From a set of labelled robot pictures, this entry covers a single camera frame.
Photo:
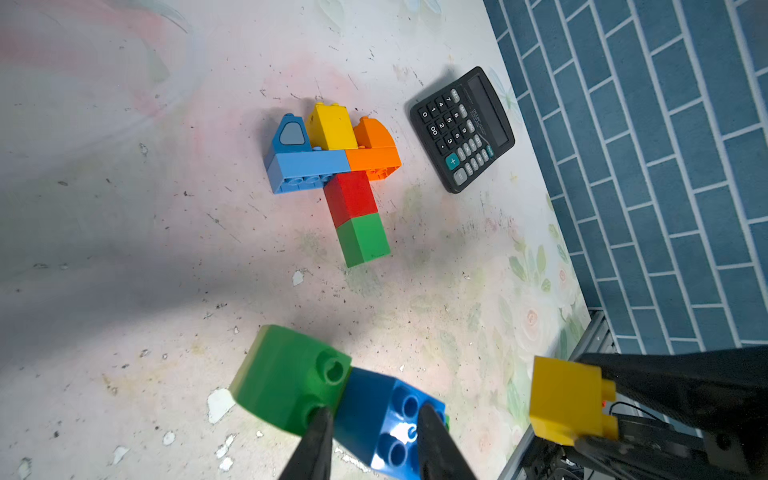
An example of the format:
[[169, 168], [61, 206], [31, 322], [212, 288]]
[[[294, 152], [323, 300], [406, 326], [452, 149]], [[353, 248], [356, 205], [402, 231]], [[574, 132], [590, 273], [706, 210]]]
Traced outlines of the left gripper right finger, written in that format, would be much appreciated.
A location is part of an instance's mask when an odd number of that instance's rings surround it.
[[434, 407], [424, 403], [417, 419], [418, 473], [423, 480], [476, 480]]

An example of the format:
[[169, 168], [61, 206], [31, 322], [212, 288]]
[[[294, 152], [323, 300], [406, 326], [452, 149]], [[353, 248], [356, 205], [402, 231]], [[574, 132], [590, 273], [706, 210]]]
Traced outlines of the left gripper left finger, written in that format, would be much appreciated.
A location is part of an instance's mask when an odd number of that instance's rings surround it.
[[333, 416], [316, 409], [309, 427], [278, 477], [279, 480], [329, 480], [333, 452]]

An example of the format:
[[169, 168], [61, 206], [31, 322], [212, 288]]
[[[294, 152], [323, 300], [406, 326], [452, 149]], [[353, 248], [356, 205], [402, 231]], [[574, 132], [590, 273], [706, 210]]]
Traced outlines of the small blue lego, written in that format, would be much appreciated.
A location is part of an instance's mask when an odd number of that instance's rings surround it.
[[395, 377], [351, 369], [334, 419], [334, 439], [371, 469], [418, 479], [418, 415], [429, 404], [441, 420], [445, 404]]
[[310, 152], [312, 146], [303, 119], [285, 114], [272, 139], [271, 148], [275, 153]]

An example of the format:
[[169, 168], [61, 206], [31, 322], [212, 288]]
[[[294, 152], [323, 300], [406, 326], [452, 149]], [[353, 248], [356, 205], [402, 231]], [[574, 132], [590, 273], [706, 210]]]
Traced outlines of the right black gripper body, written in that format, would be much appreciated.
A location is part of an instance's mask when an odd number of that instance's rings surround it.
[[620, 396], [606, 407], [618, 420], [616, 441], [695, 457], [730, 470], [767, 477], [767, 427], [757, 431], [706, 432], [686, 425], [637, 401]]

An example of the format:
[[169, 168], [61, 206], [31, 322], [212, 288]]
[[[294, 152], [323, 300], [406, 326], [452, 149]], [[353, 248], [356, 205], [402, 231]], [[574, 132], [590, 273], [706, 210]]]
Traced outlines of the long light blue lego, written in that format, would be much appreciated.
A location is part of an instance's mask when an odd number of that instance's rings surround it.
[[275, 153], [267, 166], [275, 194], [322, 189], [335, 175], [350, 171], [346, 153], [342, 150]]

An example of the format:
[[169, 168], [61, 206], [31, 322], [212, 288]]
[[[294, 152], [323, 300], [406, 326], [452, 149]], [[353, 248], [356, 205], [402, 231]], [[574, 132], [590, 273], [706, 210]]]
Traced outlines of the yellow lego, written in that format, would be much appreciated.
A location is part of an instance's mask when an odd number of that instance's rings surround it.
[[529, 408], [533, 431], [564, 446], [587, 436], [617, 440], [617, 418], [603, 413], [604, 404], [616, 395], [616, 383], [603, 378], [596, 366], [537, 356]]
[[339, 104], [316, 103], [306, 130], [312, 147], [326, 151], [358, 148], [349, 113]]

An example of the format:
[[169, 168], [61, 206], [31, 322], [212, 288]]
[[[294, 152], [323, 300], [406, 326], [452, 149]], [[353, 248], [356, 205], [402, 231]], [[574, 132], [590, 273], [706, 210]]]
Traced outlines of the small orange lego brick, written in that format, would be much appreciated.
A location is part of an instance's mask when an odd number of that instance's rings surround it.
[[[353, 128], [355, 137], [357, 139], [358, 148], [383, 148], [394, 147], [396, 150], [395, 141], [392, 138], [389, 131], [385, 126], [376, 119], [363, 116], [357, 126]], [[378, 173], [370, 171], [364, 171], [370, 181], [384, 180], [391, 174], [387, 175], [384, 171]]]

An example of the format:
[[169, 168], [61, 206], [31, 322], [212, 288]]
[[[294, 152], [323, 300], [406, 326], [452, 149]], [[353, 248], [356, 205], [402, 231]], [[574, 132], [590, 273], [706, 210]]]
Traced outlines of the small green lego bottom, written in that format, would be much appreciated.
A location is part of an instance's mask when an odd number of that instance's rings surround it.
[[251, 414], [302, 436], [316, 410], [337, 411], [350, 370], [349, 355], [292, 329], [265, 325], [229, 391]]

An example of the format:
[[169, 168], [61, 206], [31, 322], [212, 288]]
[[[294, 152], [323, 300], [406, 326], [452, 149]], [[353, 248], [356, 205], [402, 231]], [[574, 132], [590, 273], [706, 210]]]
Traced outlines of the yellow lego bottom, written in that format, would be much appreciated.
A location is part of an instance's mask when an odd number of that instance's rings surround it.
[[617, 440], [617, 418], [603, 413], [604, 404], [616, 395], [616, 383], [603, 378], [596, 366], [537, 356], [529, 408], [533, 431], [564, 446], [587, 436]]

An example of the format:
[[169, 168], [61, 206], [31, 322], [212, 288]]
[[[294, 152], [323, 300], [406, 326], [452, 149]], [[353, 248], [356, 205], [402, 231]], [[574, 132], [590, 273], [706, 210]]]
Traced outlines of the long orange lego brick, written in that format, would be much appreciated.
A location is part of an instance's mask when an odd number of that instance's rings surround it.
[[384, 171], [389, 175], [402, 165], [394, 147], [347, 149], [345, 154], [351, 171]]

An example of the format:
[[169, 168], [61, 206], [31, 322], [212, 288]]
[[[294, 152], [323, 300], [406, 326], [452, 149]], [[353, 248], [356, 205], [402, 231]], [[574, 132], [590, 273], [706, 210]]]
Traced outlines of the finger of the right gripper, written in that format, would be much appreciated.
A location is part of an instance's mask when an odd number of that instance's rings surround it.
[[749, 472], [726, 469], [708, 460], [603, 437], [579, 438], [574, 449], [595, 470], [615, 479], [755, 479]]
[[681, 355], [584, 353], [617, 392], [705, 431], [767, 425], [767, 347]]

